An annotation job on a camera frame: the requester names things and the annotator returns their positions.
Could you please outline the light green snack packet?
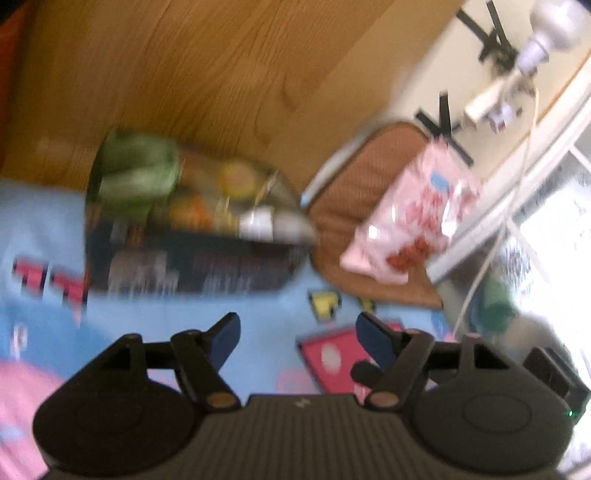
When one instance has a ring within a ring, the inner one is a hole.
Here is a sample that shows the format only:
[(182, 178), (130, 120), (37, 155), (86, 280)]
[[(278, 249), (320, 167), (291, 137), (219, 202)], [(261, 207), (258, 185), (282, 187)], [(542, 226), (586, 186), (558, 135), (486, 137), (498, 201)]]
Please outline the light green snack packet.
[(97, 154), (98, 198), (104, 203), (135, 203), (165, 198), (180, 176), (174, 140), (128, 131), (111, 131)]

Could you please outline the cartoon pig tablecloth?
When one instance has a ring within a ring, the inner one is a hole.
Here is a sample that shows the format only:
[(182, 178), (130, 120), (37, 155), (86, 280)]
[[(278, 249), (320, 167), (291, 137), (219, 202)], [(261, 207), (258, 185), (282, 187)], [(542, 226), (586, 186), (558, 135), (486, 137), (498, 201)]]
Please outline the cartoon pig tablecloth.
[(106, 252), (84, 202), (1, 187), (5, 479), (462, 479), (412, 428), (457, 357), (425, 309), (372, 309), (310, 267), (276, 291), (189, 295), (165, 252)]

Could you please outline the black sheep print box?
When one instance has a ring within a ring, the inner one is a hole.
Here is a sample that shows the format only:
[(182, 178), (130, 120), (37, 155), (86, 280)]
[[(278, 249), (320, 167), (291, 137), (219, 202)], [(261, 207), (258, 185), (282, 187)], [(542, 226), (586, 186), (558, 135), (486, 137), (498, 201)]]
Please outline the black sheep print box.
[(129, 298), (283, 288), (318, 240), (283, 174), (176, 144), (181, 170), (173, 191), (119, 204), (98, 198), (100, 145), (85, 198), (88, 287)]

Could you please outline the pink twisted snack bag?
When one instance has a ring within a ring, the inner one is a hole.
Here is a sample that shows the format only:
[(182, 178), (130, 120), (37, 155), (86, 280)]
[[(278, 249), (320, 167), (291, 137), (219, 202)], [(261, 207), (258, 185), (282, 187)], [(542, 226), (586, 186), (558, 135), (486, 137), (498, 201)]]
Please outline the pink twisted snack bag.
[(339, 265), (381, 284), (408, 283), (412, 270), (449, 248), (481, 190), (445, 141), (430, 142), (356, 227)]

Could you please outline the brown seat cushion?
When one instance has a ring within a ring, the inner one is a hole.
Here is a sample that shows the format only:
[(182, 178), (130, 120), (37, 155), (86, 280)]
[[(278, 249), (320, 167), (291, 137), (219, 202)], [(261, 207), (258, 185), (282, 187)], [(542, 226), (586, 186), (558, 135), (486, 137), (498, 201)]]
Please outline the brown seat cushion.
[(311, 265), (335, 289), (359, 299), (440, 310), (443, 302), (426, 267), (411, 270), (404, 285), (385, 285), (342, 269), (339, 259), (356, 226), (366, 220), (404, 167), (427, 146), (428, 136), (409, 122), (378, 129), (353, 151), (342, 169), (308, 206), (318, 232)]

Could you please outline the wooden board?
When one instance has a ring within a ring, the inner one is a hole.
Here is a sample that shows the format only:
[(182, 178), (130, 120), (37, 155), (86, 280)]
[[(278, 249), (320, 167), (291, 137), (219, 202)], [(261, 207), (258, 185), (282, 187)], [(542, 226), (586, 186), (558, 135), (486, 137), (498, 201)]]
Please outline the wooden board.
[(39, 1), (3, 176), (84, 189), (113, 127), (263, 160), (297, 189), (386, 108), (456, 1)]

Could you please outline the white bulb lamp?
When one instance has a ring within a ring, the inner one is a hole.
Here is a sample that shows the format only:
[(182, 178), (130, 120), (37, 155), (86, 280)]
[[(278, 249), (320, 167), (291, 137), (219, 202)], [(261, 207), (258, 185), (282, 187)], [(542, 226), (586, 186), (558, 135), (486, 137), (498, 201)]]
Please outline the white bulb lamp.
[(536, 1), (530, 12), (532, 34), (515, 60), (515, 69), (532, 75), (552, 52), (572, 49), (589, 22), (589, 1)]

